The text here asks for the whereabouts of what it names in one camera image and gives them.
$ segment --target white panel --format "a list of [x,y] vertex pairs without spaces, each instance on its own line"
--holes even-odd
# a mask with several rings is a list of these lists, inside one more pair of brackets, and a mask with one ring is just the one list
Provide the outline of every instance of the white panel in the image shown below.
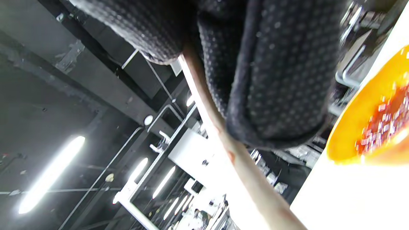
[[[203,186],[223,194],[218,183],[226,175],[218,167],[215,153],[210,140],[188,129],[168,157]],[[207,166],[202,165],[204,160],[209,162]]]
[[171,67],[173,69],[173,72],[175,73],[175,76],[178,76],[179,73],[182,71],[182,67],[180,66],[180,63],[178,60],[172,62]]

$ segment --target food in bowl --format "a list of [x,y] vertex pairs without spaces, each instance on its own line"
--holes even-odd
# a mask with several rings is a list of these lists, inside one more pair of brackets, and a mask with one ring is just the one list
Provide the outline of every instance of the food in bowl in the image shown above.
[[393,90],[390,99],[387,100],[386,96],[380,99],[368,126],[363,129],[362,138],[356,141],[355,146],[359,155],[370,154],[391,141],[409,120],[409,85],[397,88],[394,84]]

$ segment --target light fixture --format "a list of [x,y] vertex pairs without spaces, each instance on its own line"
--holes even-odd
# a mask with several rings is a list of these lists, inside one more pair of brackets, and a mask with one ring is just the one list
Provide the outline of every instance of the light fixture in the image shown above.
[[183,198],[183,200],[180,202],[178,208],[177,208],[176,211],[175,211],[175,215],[178,214],[180,208],[182,207],[182,205],[185,203],[186,200],[187,200],[187,196],[185,196],[185,197]]
[[193,195],[191,195],[191,196],[189,197],[189,199],[187,199],[186,203],[183,205],[182,211],[184,211],[184,210],[186,209],[187,205],[188,205],[189,202],[192,200],[192,198],[193,198]]
[[19,214],[28,213],[40,202],[51,185],[54,184],[72,159],[77,155],[84,142],[85,137],[76,137],[58,154],[23,199],[20,209],[18,210]]
[[176,206],[176,204],[179,201],[179,197],[176,198],[176,200],[173,202],[173,204],[169,207],[169,209],[166,211],[165,215],[163,216],[163,220],[166,220],[166,218],[168,217],[168,215],[171,213],[171,211],[173,210],[173,208]]
[[141,174],[142,170],[145,168],[147,163],[148,163],[148,159],[147,158],[143,159],[138,164],[138,166],[136,166],[135,170],[133,171],[133,173],[129,177],[129,181],[135,181],[136,178],[139,176],[139,174]]
[[146,116],[145,120],[144,120],[144,124],[145,125],[150,125],[153,121],[153,116],[152,115],[148,115]]
[[189,107],[194,101],[193,96],[190,96],[186,101],[186,106]]
[[168,174],[165,176],[165,178],[163,178],[162,182],[159,184],[156,191],[153,193],[152,199],[155,199],[155,197],[160,193],[162,188],[165,186],[166,182],[168,182],[169,178],[172,176],[175,169],[176,169],[176,166],[173,166],[173,168],[169,170]]

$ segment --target cable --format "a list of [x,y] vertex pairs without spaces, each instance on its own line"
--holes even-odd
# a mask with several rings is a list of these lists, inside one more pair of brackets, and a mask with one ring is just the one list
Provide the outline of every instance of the cable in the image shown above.
[[77,205],[74,207],[74,209],[70,212],[70,214],[67,216],[67,218],[64,220],[64,222],[61,224],[60,228],[58,230],[61,230],[66,223],[68,222],[68,220],[71,218],[71,216],[74,214],[74,212],[77,210],[77,208],[80,206],[80,204],[84,201],[85,197],[88,195],[88,193],[94,188],[94,186],[97,184],[97,182],[99,181],[99,179],[102,177],[102,175],[106,172],[106,170],[109,168],[109,166],[111,166],[111,164],[114,162],[114,160],[119,156],[119,154],[122,152],[122,150],[125,148],[125,146],[128,144],[128,142],[133,138],[133,136],[135,136],[135,134],[139,131],[143,129],[143,127],[138,127],[137,129],[135,129],[135,131],[132,133],[132,135],[128,138],[128,140],[125,142],[125,144],[121,147],[121,149],[117,152],[117,154],[114,156],[114,158],[112,158],[111,162],[109,162],[109,164],[105,167],[105,169],[101,172],[101,174],[98,176],[98,178],[94,181],[94,183],[92,184],[92,186],[88,189],[88,191],[84,194],[84,196],[81,198],[81,200],[77,203]]

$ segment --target metal bar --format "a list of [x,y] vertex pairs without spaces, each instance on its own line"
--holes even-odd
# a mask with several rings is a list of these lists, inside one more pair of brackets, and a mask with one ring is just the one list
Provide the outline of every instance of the metal bar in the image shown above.
[[122,152],[122,150],[125,148],[125,146],[128,144],[128,142],[135,136],[135,134],[143,129],[143,127],[138,127],[135,129],[135,131],[132,133],[132,135],[128,138],[128,140],[125,142],[125,144],[121,147],[121,149],[117,152],[117,154],[112,158],[111,162],[105,167],[105,169],[101,172],[101,174],[98,176],[98,178],[94,181],[92,184],[91,188],[84,194],[84,196],[81,198],[81,200],[77,203],[77,205],[74,207],[74,209],[70,212],[70,214],[67,216],[67,218],[64,220],[64,222],[61,224],[60,228],[58,230],[61,230],[66,224],[67,221],[71,218],[71,216],[74,214],[74,212],[77,210],[77,208],[80,206],[80,204],[84,201],[85,197],[88,195],[88,193],[91,191],[91,189],[94,188],[96,183],[99,181],[99,179],[103,176],[103,174],[106,172],[106,170],[111,166],[111,164],[114,162],[114,160],[118,157],[118,155]]
[[125,69],[125,67],[130,63],[130,61],[133,59],[133,57],[135,57],[135,55],[137,54],[138,50],[135,50],[129,57],[128,59],[125,61],[125,63],[122,65],[122,69]]
[[360,88],[361,83],[357,82],[348,76],[348,71],[352,68],[352,66],[355,64],[355,62],[358,60],[359,56],[364,52],[366,45],[362,45],[362,47],[359,49],[359,51],[354,55],[353,59],[348,63],[344,71],[342,72],[342,79],[344,82],[347,84],[352,85],[354,88]]
[[168,149],[168,147],[170,146],[170,143],[172,143],[172,141],[176,138],[176,136],[178,135],[178,133],[180,132],[180,130],[182,129],[182,127],[186,124],[187,120],[192,116],[193,112],[195,111],[195,109],[197,108],[196,104],[193,106],[193,108],[189,111],[189,113],[186,115],[186,118],[182,121],[182,123],[180,124],[180,126],[176,129],[176,131],[174,132],[174,134],[171,137],[171,140],[169,141],[169,145],[166,147],[166,149],[164,149],[161,153],[159,153],[159,155],[156,157],[156,159],[153,161],[153,163],[150,165],[150,167],[148,168],[148,170],[146,171],[146,173],[143,175],[143,177],[141,178],[141,180],[139,181],[138,185],[135,188],[134,193],[141,187],[141,185],[143,184],[143,182],[146,180],[146,178],[148,177],[148,175],[151,173],[151,171],[153,170],[153,168],[156,166],[156,164],[158,163],[159,159],[163,156],[163,154],[165,153],[165,151]]
[[172,100],[172,103],[175,104],[176,108],[179,110],[179,112],[183,115],[183,111],[179,108],[179,106],[176,104],[176,99],[173,99],[172,95],[169,93],[168,88],[166,88],[165,84],[163,84],[161,78],[159,77],[159,75],[156,73],[155,69],[153,68],[152,64],[150,63],[150,61],[148,61],[147,59],[145,59],[145,61],[148,63],[149,67],[151,68],[153,74],[156,76],[157,80],[159,81],[160,85],[162,86],[162,88],[165,90],[166,94],[169,96],[169,98]]
[[135,207],[131,202],[122,198],[119,198],[119,202],[124,208],[126,208],[135,217],[139,223],[144,226],[147,230],[159,230],[139,209]]
[[109,220],[109,221],[101,221],[101,222],[98,222],[98,223],[94,223],[94,224],[91,224],[91,225],[82,227],[82,228],[80,228],[79,230],[90,230],[90,229],[97,228],[97,227],[99,227],[99,226],[103,226],[103,225],[105,225],[105,224],[111,223],[111,222],[113,222],[113,221],[122,220],[122,219],[125,218],[125,217],[126,217],[126,215],[122,215],[122,216],[119,216],[119,217],[115,217],[115,218],[113,218],[113,219],[111,219],[111,220]]
[[174,114],[175,116],[181,121],[183,122],[183,119],[181,118],[181,116],[175,111],[175,109],[171,106],[171,105],[166,105],[162,111],[160,111],[159,115],[156,116],[155,120],[151,123],[151,125],[149,126],[147,132],[149,132],[151,130],[151,128],[153,127],[153,125],[155,124],[155,122],[157,122],[157,120],[162,116],[162,114],[165,112],[165,110],[169,108]]
[[146,63],[149,65],[149,67],[151,68],[153,74],[156,76],[157,80],[159,81],[160,85],[162,85],[162,88],[165,90],[166,94],[169,96],[169,98],[171,100],[173,100],[172,95],[169,93],[168,89],[166,88],[165,84],[163,84],[161,78],[159,77],[159,75],[156,73],[155,69],[153,68],[153,66],[151,65],[150,61],[146,60]]
[[[105,187],[102,188],[102,191],[106,192],[106,191],[120,191],[122,188],[109,188],[109,187]],[[48,190],[47,193],[58,193],[58,192],[86,192],[90,189],[57,189],[57,190]],[[94,188],[91,189],[90,191],[98,191],[99,189]],[[9,195],[9,196],[15,196],[15,195],[20,195],[20,194],[26,194],[29,193],[29,191],[18,191],[18,190],[14,190],[12,192],[0,192],[0,195]]]
[[[84,164],[74,164],[74,166],[80,167],[80,168],[86,168],[86,169],[95,169],[95,170],[104,170],[105,167],[102,166],[96,166],[96,165],[84,165]],[[116,169],[109,168],[107,171],[115,171]]]

